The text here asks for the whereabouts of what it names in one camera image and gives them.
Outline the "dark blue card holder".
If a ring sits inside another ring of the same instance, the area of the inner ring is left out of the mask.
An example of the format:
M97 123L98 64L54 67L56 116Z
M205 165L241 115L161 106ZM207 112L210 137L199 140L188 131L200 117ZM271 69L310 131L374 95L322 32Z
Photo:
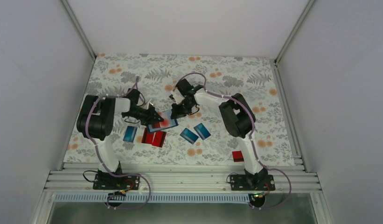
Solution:
M154 133L157 131L163 131L163 130L178 126L177 119L171 118L172 110L166 110L163 112L159 112L159 115L163 118L163 121L152 124L152 125L148 125L147 131L149 133Z

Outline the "white card red circle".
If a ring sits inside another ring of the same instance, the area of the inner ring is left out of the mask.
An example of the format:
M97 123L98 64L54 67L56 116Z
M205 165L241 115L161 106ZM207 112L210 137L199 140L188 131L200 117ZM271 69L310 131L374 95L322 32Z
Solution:
M171 119L171 117L165 117L163 122L153 124L152 128L157 130L164 130L164 129L175 127L177 125L178 124L175 119Z

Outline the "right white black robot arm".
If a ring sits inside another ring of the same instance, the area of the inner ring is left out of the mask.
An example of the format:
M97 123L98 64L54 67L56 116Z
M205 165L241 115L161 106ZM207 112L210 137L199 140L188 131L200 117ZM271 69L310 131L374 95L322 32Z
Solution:
M226 131L238 141L244 159L247 186L252 190L263 186L268 170L257 151L256 118L242 94L220 95L208 91L203 85L192 86L186 79L181 79L174 87L171 98L175 100L171 109L172 119L185 117L196 106L217 109Z

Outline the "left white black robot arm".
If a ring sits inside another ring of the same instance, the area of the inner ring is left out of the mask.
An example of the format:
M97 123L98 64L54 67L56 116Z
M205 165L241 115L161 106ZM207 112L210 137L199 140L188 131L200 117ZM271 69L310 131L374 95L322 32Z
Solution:
M118 97L86 95L77 118L76 128L95 147L100 162L98 172L106 175L104 182L111 189L119 188L123 184L124 176L109 139L114 115L121 113L125 117L135 118L144 126L164 120L153 106L138 105L140 96L140 91L131 88Z

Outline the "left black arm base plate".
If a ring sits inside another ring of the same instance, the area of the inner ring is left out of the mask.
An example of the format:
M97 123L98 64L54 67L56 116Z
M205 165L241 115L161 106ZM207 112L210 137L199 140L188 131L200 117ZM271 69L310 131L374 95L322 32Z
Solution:
M93 182L94 190L138 190L140 177L127 175L114 177L109 173L98 173Z

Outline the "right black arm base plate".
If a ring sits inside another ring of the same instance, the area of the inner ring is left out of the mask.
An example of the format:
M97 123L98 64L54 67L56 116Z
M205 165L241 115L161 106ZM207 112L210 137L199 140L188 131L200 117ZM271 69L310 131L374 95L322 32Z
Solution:
M255 180L255 178L247 177L247 175L230 173L226 182L232 191L274 191L276 189L272 175L266 175Z

